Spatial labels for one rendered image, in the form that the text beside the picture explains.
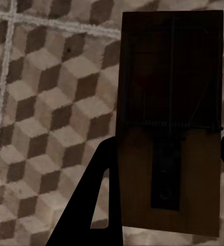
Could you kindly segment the mousetrap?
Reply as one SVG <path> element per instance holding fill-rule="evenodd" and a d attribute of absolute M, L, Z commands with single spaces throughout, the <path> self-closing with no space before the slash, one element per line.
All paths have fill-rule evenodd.
<path fill-rule="evenodd" d="M 122 226 L 219 237 L 223 10 L 123 12 Z"/>

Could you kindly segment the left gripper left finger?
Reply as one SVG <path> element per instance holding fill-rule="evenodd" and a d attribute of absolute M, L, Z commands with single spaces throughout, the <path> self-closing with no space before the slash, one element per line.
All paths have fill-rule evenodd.
<path fill-rule="evenodd" d="M 109 168 L 109 225 L 91 229 L 104 171 Z M 123 246 L 116 137 L 102 141 L 46 246 Z"/>

